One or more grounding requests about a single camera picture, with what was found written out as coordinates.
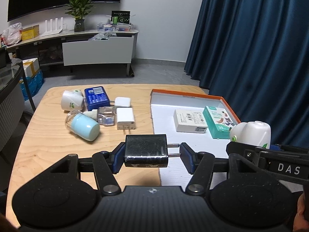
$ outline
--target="white wall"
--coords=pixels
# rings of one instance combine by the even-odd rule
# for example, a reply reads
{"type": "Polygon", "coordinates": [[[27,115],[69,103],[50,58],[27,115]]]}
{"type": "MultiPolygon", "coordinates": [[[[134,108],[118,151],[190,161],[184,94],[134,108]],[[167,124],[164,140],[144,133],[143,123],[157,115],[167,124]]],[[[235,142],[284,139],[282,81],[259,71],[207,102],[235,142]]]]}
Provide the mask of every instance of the white wall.
{"type": "MultiPolygon", "coordinates": [[[[137,57],[146,59],[172,60],[185,62],[193,37],[197,16],[202,0],[121,0],[119,3],[97,3],[92,13],[86,16],[85,28],[95,29],[100,21],[112,10],[130,10],[131,23],[140,31],[137,41],[137,57]]],[[[0,0],[0,32],[7,27],[8,0],[0,0]]],[[[64,14],[64,8],[36,12],[10,24],[21,22],[23,27],[40,24],[44,31],[44,21],[64,17],[68,29],[74,28],[74,19],[64,14]]]]}

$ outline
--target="green and black box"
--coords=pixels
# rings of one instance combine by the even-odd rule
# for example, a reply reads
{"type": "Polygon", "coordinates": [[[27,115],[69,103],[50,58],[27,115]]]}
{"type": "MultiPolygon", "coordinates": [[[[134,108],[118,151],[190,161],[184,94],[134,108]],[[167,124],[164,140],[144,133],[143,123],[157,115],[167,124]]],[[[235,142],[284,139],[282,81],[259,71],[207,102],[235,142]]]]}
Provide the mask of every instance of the green and black box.
{"type": "Polygon", "coordinates": [[[112,10],[111,24],[115,25],[118,22],[129,24],[130,23],[130,11],[112,10]]]}

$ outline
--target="gray tile floor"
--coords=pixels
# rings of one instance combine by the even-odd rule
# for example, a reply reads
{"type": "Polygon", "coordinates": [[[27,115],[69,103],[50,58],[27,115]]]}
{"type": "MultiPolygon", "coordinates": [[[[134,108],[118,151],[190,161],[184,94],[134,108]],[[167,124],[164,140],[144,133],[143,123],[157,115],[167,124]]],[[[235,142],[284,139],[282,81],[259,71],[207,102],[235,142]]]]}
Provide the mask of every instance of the gray tile floor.
{"type": "MultiPolygon", "coordinates": [[[[38,106],[46,91],[56,86],[87,85],[87,84],[183,84],[199,85],[183,71],[183,66],[133,64],[134,78],[126,77],[126,66],[112,65],[79,65],[73,67],[45,67],[43,69],[44,84],[33,97],[38,106]]],[[[29,101],[25,102],[25,110],[32,112],[29,101]]]]}

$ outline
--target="curtain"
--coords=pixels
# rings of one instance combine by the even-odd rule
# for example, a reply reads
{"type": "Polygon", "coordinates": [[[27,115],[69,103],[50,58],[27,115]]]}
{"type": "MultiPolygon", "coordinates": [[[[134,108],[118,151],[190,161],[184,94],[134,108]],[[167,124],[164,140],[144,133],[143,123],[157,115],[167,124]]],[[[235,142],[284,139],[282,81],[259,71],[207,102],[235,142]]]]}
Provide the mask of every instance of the curtain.
{"type": "Polygon", "coordinates": [[[185,65],[272,143],[309,147],[309,0],[203,0],[185,65]]]}

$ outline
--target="white power adapter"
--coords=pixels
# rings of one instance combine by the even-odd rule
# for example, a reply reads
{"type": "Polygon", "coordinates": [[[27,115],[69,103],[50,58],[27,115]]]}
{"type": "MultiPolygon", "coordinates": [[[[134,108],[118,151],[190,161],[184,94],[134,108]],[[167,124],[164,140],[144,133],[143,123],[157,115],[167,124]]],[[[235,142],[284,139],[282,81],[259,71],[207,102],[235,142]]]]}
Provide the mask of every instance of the white power adapter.
{"type": "Polygon", "coordinates": [[[131,107],[119,107],[116,109],[117,113],[117,130],[131,130],[135,129],[135,120],[133,109],[131,107]]]}
{"type": "Polygon", "coordinates": [[[114,108],[117,109],[118,107],[131,107],[131,99],[125,97],[116,97],[114,108]]]}

